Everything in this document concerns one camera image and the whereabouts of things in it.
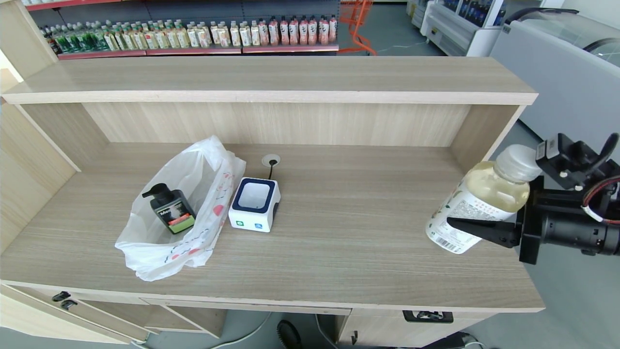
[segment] wooden counter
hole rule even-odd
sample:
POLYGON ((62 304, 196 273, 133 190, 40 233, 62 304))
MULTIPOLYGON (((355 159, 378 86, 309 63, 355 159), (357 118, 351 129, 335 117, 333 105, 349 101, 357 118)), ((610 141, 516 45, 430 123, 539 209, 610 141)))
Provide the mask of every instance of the wooden counter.
POLYGON ((62 61, 3 97, 78 171, 0 256, 3 287, 54 310, 50 296, 68 291, 84 304, 70 313, 107 334, 217 337, 225 309, 245 309, 332 314, 341 342, 358 332, 359 344, 423 347, 544 307, 513 250, 483 241, 454 255, 424 232, 536 97, 491 58, 62 61), (141 281, 114 248, 131 203, 167 160, 212 134, 247 161, 246 176, 266 176, 260 159, 281 156, 272 231, 226 224, 206 266, 141 281), (453 312, 454 322, 412 325, 402 310, 453 312))
POLYGON ((531 104, 492 58, 129 57, 61 61, 11 89, 13 104, 300 102, 531 104))

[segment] white scanner box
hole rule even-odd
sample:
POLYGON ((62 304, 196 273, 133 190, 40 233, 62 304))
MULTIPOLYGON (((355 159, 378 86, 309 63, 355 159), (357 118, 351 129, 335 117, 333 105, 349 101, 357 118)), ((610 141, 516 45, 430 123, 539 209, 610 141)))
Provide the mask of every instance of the white scanner box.
POLYGON ((278 182, 243 177, 228 210, 228 218, 233 228, 269 233, 279 203, 278 182))

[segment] black pump bottle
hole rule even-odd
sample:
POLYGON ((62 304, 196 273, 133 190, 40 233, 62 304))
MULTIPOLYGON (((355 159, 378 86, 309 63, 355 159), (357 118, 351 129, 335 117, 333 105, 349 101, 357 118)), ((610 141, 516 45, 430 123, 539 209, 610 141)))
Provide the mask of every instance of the black pump bottle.
POLYGON ((193 227, 196 214, 181 190, 171 191, 165 183, 158 183, 142 194, 142 197, 148 196, 154 197, 151 208, 171 233, 178 234, 193 227))

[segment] red shelf edge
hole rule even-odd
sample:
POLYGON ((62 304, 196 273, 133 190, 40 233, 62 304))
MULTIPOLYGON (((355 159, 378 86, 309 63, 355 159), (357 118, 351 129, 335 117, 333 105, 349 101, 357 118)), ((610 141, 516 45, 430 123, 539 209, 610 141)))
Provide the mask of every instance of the red shelf edge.
POLYGON ((58 55, 58 59, 65 60, 83 60, 87 58, 113 58, 113 57, 142 57, 146 56, 146 51, 97 51, 97 52, 76 52, 62 53, 58 55))
POLYGON ((332 45, 279 45, 244 47, 244 53, 280 53, 280 52, 330 52, 338 51, 338 44, 332 45))
POLYGON ((26 6, 28 11, 53 9, 56 7, 80 6, 88 4, 105 4, 106 2, 121 2, 122 0, 66 0, 56 2, 44 2, 43 4, 33 4, 26 6))
POLYGON ((231 48, 161 48, 159 50, 147 50, 147 56, 165 55, 240 55, 241 49, 231 48))

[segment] pink bottle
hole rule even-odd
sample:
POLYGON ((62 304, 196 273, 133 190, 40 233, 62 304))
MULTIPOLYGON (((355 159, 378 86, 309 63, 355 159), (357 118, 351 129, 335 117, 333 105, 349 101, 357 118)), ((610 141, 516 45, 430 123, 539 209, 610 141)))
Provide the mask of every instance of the pink bottle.
POLYGON ((325 20, 325 16, 321 16, 319 21, 319 43, 321 45, 327 45, 329 43, 329 23, 325 20))
POLYGON ((332 15, 332 18, 329 20, 329 42, 336 41, 336 28, 338 27, 338 21, 336 20, 336 16, 332 15))
POLYGON ((269 22, 269 42, 272 45, 278 45, 280 43, 280 30, 278 29, 278 21, 275 20, 275 17, 272 17, 271 22, 269 22))
POLYGON ((316 45, 317 23, 314 16, 310 16, 308 22, 308 45, 316 45))
POLYGON ((301 22, 299 22, 299 43, 301 45, 308 44, 308 21, 306 16, 302 16, 301 22))
POLYGON ((280 21, 280 33, 282 34, 282 45, 288 45, 290 43, 288 40, 288 22, 284 16, 280 21))
POLYGON ((288 24, 288 32, 289 32, 289 40, 291 40, 291 45, 297 45, 299 43, 299 22, 297 21, 297 16, 293 16, 291 22, 288 24))

